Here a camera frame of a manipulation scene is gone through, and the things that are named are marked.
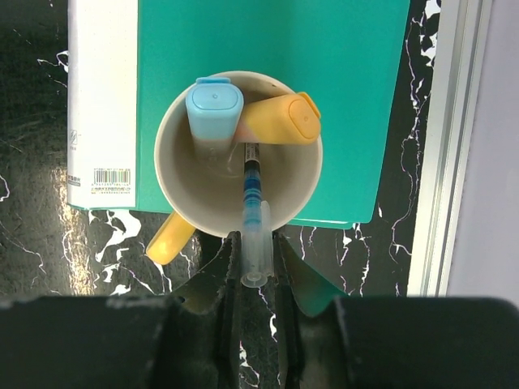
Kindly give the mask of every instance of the black marble surface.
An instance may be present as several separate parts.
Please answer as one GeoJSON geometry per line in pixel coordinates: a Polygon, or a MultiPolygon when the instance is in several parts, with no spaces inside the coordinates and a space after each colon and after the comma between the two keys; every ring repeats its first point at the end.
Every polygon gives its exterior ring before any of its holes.
{"type": "MultiPolygon", "coordinates": [[[[372,222],[284,228],[302,258],[350,295],[406,294],[438,2],[411,2],[372,222]]],[[[144,247],[166,215],[66,204],[66,35],[65,1],[0,0],[0,296],[169,293],[221,239],[196,233],[162,267],[144,247]]],[[[243,300],[242,385],[275,387],[271,285],[243,300]]]]}

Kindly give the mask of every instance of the white mug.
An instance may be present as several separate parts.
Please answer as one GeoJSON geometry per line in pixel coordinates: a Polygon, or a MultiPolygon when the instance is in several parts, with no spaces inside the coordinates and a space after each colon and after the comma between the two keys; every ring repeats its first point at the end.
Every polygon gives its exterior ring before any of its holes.
{"type": "MultiPolygon", "coordinates": [[[[230,78],[240,88],[245,104],[294,93],[282,82],[260,73],[226,71],[217,75],[230,78]]],[[[148,255],[159,263],[172,260],[194,228],[226,237],[242,227],[243,176],[214,174],[196,158],[186,110],[190,88],[166,111],[155,142],[157,179],[176,212],[148,246],[148,255]],[[156,250],[150,250],[152,244],[156,250]]],[[[263,199],[270,206],[275,230],[291,221],[310,200],[320,177],[323,144],[320,137],[308,145],[260,144],[259,153],[263,199]]]]}

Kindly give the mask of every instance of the barcode label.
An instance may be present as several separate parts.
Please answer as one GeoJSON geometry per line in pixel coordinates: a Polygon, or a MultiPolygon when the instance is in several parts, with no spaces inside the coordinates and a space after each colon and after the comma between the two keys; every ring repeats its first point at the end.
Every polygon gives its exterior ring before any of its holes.
{"type": "Polygon", "coordinates": [[[129,186],[130,185],[129,169],[94,169],[95,186],[129,186]]]}

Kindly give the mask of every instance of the teal folder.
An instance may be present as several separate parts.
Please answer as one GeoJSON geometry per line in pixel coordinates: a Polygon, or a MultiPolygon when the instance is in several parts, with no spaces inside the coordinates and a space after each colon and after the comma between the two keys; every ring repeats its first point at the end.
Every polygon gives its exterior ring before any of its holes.
{"type": "Polygon", "coordinates": [[[310,94],[324,163],[291,224],[346,228],[375,206],[409,0],[140,0],[137,206],[171,212],[153,167],[157,129],[197,77],[256,71],[310,94]]]}

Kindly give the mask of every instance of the white wall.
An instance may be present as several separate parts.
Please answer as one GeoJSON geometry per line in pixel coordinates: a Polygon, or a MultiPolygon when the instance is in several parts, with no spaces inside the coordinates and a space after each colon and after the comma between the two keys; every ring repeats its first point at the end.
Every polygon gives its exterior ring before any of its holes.
{"type": "Polygon", "coordinates": [[[448,295],[519,306],[519,0],[494,0],[448,295]]]}

